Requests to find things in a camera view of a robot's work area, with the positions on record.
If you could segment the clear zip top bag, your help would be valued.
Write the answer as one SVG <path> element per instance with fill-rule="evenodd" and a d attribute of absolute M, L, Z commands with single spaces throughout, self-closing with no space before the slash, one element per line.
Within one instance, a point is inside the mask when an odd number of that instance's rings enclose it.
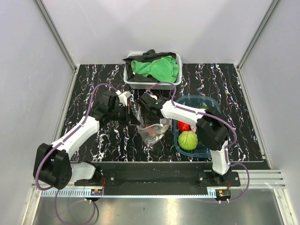
<path fill-rule="evenodd" d="M 137 131 L 148 147 L 156 144 L 165 135 L 172 122 L 171 119 L 163 118 L 146 123 L 146 116 L 141 107 L 138 109 L 137 119 L 140 122 Z"/>

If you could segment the fake watermelon slice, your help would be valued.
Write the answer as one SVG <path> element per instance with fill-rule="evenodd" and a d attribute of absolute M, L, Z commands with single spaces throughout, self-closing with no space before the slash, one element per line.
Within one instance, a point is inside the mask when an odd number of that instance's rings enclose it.
<path fill-rule="evenodd" d="M 161 125 L 147 125 L 145 128 L 145 131 L 147 134 L 151 135 L 151 136 L 155 136 L 155 135 L 159 135 L 161 133 Z"/>

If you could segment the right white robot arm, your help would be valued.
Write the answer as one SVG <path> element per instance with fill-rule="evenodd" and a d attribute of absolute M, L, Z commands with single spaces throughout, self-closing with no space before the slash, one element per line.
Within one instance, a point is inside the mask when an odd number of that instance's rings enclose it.
<path fill-rule="evenodd" d="M 195 127 L 200 142 L 210 150 L 214 183 L 223 186 L 229 181 L 230 166 L 225 156 L 229 129 L 216 108 L 192 108 L 166 97 L 155 99 L 146 92 L 138 98 L 138 104 L 149 120 L 172 119 Z"/>

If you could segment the fake green cabbage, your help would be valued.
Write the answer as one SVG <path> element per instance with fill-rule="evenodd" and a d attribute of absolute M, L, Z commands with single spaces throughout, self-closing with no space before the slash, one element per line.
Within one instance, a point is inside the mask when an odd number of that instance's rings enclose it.
<path fill-rule="evenodd" d="M 198 145 L 197 134 L 193 131 L 184 131 L 179 135 L 178 143 L 184 150 L 194 150 Z"/>

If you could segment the fake red orange mango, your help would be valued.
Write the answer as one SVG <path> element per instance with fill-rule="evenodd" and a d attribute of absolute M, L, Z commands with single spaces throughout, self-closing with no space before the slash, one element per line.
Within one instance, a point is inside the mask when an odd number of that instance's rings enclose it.
<path fill-rule="evenodd" d="M 190 130 L 190 125 L 185 123 L 185 122 L 178 121 L 177 125 L 178 125 L 178 129 L 179 129 L 180 132 L 185 132 L 185 131 Z"/>

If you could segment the fake green orange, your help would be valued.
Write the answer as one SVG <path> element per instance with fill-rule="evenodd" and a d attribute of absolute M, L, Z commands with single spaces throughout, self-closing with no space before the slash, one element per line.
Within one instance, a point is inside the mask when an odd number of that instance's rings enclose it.
<path fill-rule="evenodd" d="M 209 109 L 209 107 L 207 107 L 207 106 L 205 106 L 205 105 L 201 105 L 201 106 L 199 106 L 199 109 L 207 110 L 207 109 Z"/>

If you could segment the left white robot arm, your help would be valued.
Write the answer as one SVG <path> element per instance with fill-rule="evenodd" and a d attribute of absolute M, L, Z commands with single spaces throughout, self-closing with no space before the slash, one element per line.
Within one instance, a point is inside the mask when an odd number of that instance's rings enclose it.
<path fill-rule="evenodd" d="M 130 124 L 134 115 L 128 105 L 129 91 L 104 92 L 99 101 L 89 106 L 86 115 L 60 139 L 42 143 L 33 170 L 36 182 L 63 189 L 68 183 L 84 180 L 92 186 L 101 183 L 101 168 L 91 162 L 72 163 L 73 154 L 103 126 L 111 121 Z"/>

